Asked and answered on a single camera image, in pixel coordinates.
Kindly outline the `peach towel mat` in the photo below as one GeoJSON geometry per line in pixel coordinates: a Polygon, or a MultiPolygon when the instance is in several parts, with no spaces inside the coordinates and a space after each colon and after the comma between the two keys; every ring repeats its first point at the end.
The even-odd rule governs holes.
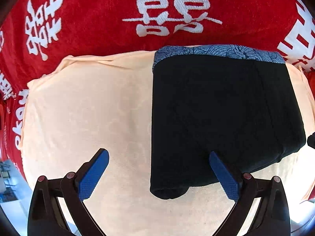
{"type": "Polygon", "coordinates": [[[290,235],[314,188],[314,98],[277,52],[67,56],[28,88],[29,235],[290,235]]]}

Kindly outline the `black pants blue waistband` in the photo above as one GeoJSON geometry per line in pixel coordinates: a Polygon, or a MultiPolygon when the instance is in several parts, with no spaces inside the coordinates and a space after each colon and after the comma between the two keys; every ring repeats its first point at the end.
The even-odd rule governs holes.
{"type": "Polygon", "coordinates": [[[240,45],[165,46],[154,55],[151,193],[164,200],[217,182],[211,152],[255,172],[306,142],[278,52],[240,45]]]}

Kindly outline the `red cloth white characters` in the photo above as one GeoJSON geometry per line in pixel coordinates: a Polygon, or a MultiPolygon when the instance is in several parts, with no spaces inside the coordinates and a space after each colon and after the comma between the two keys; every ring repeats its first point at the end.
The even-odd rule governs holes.
{"type": "Polygon", "coordinates": [[[1,24],[6,156],[30,186],[100,148],[149,178],[155,52],[220,44],[313,71],[314,17],[304,0],[17,0],[1,24]]]}

